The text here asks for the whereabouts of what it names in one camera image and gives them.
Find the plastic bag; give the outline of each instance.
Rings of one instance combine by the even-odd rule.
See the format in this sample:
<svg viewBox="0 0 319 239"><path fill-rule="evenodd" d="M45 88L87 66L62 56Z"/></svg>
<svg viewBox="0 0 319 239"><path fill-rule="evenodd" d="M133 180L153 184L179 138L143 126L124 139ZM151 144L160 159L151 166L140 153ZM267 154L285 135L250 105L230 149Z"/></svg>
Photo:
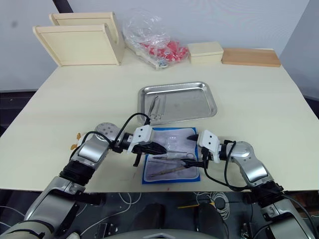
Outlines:
<svg viewBox="0 0 319 239"><path fill-rule="evenodd" d="M123 24L123 35L127 46L157 70L188 56L188 48L171 38L161 18L143 9L131 11Z"/></svg>

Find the stainless steel tray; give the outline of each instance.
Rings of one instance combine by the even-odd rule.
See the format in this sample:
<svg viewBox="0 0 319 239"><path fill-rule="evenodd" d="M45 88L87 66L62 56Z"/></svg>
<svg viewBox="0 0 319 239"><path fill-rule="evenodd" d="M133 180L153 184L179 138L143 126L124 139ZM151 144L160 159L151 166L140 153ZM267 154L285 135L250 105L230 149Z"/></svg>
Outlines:
<svg viewBox="0 0 319 239"><path fill-rule="evenodd" d="M212 117L217 106L206 83L188 82L140 89L138 112L152 116L151 125L157 125Z"/></svg>

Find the red objects in plastic bag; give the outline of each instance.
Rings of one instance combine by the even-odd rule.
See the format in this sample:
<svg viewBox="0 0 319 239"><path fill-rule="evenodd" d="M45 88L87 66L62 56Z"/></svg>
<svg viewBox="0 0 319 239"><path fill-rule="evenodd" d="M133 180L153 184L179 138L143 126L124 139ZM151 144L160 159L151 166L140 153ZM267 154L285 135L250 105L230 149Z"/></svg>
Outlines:
<svg viewBox="0 0 319 239"><path fill-rule="evenodd" d="M188 48L179 46L178 41L170 41L164 48L157 48L143 43L140 44L144 46L151 55L162 57L168 62L180 62L188 54Z"/></svg>

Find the table surface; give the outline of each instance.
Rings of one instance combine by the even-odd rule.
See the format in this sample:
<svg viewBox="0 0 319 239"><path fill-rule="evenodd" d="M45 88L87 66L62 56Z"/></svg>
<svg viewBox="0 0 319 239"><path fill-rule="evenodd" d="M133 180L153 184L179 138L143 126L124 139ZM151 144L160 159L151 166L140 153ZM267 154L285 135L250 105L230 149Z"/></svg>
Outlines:
<svg viewBox="0 0 319 239"><path fill-rule="evenodd" d="M43 190L67 164L76 134L102 122L121 127L137 110L138 91L149 85L203 81L217 104L208 119L162 125L208 129L221 140L246 141L286 190L317 190L319 120L283 67L191 65L155 71L126 51L121 66L57 68L0 138L0 188ZM132 120L127 131L140 126ZM88 192L229 191L210 181L142 185L144 158L109 152L87 185ZM223 180L224 162L210 175ZM229 181L243 186L229 164Z"/></svg>

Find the white wall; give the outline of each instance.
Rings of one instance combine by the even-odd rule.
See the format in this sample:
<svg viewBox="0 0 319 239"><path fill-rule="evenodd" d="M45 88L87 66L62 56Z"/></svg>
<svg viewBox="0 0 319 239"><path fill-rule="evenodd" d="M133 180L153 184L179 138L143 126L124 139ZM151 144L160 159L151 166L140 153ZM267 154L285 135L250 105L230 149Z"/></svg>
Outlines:
<svg viewBox="0 0 319 239"><path fill-rule="evenodd" d="M0 91L37 89L56 68L32 32L51 12L51 0L0 0Z"/></svg>
<svg viewBox="0 0 319 239"><path fill-rule="evenodd" d="M302 94L319 100L318 0L310 0L280 60Z"/></svg>
<svg viewBox="0 0 319 239"><path fill-rule="evenodd" d="M280 55L309 0L69 0L74 12L114 11L119 22L141 7L178 30L185 43L274 48Z"/></svg>

